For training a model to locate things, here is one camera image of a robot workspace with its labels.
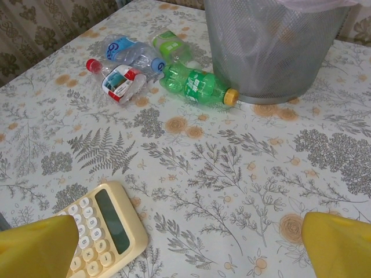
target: tablecloth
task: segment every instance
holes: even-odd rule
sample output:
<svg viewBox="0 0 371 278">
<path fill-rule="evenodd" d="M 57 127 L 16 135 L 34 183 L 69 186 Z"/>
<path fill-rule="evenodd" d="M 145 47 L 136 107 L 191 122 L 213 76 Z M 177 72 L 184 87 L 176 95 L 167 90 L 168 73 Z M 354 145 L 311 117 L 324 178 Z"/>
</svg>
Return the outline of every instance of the tablecloth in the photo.
<svg viewBox="0 0 371 278">
<path fill-rule="evenodd" d="M 117 277 L 314 278 L 304 215 L 370 222 L 368 48 L 335 41 L 302 98 L 230 110 L 159 83 L 120 107 L 85 68 L 108 34 L 144 41 L 168 27 L 210 71 L 205 21 L 136 0 L 0 88 L 0 211 L 13 227 L 118 180 L 150 243 Z"/>
</svg>

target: calculator display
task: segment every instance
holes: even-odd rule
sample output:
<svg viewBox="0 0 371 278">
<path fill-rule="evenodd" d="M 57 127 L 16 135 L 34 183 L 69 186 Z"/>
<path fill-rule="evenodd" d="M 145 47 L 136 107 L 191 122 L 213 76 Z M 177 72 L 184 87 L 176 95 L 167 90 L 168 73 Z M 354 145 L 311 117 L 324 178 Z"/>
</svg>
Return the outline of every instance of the calculator display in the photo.
<svg viewBox="0 0 371 278">
<path fill-rule="evenodd" d="M 105 189 L 102 189 L 95 195 L 100 212 L 106 222 L 108 231 L 116 246 L 118 254 L 122 254 L 130 246 L 130 240 L 126 234 L 122 223 L 117 215 L 115 207 Z"/>
</svg>

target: clear plastic bottle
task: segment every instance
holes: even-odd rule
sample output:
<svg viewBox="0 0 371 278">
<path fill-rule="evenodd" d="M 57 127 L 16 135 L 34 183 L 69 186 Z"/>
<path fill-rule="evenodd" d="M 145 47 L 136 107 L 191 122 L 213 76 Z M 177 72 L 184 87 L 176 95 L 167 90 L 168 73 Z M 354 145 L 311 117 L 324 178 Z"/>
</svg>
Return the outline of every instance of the clear plastic bottle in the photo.
<svg viewBox="0 0 371 278">
<path fill-rule="evenodd" d="M 147 81 L 144 74 L 128 65 L 104 66 L 95 59 L 89 59 L 86 68 L 101 84 L 103 91 L 120 104 L 130 100 Z"/>
<path fill-rule="evenodd" d="M 144 42 L 134 42 L 126 36 L 109 35 L 104 39 L 103 52 L 110 61 L 137 68 L 144 74 L 160 74 L 165 61 Z"/>
<path fill-rule="evenodd" d="M 182 63 L 167 65 L 160 84 L 171 93 L 190 98 L 201 104 L 223 103 L 234 106 L 238 91 L 229 88 L 214 74 L 187 68 Z"/>
<path fill-rule="evenodd" d="M 188 68 L 202 69 L 202 66 L 194 60 L 191 46 L 169 29 L 162 28 L 156 31 L 150 40 L 168 64 L 181 62 Z"/>
</svg>

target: yellow calculator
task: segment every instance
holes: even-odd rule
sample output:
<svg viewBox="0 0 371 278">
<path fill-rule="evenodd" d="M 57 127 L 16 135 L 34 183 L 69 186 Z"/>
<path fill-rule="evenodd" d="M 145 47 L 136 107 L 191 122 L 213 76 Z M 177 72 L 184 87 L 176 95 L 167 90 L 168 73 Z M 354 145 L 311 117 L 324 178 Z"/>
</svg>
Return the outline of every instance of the yellow calculator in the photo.
<svg viewBox="0 0 371 278">
<path fill-rule="evenodd" d="M 147 232 L 119 182 L 99 185 L 57 215 L 66 214 L 79 232 L 67 278 L 109 278 L 147 247 Z"/>
</svg>

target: metal mesh trash can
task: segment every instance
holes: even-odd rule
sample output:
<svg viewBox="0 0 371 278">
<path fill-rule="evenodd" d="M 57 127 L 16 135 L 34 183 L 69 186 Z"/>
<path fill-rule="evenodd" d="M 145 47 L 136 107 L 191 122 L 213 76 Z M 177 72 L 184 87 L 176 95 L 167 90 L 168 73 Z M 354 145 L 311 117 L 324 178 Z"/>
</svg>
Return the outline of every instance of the metal mesh trash can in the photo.
<svg viewBox="0 0 371 278">
<path fill-rule="evenodd" d="M 312 85 L 349 8 L 300 13 L 276 0 L 205 0 L 214 73 L 242 101 L 275 104 Z"/>
</svg>

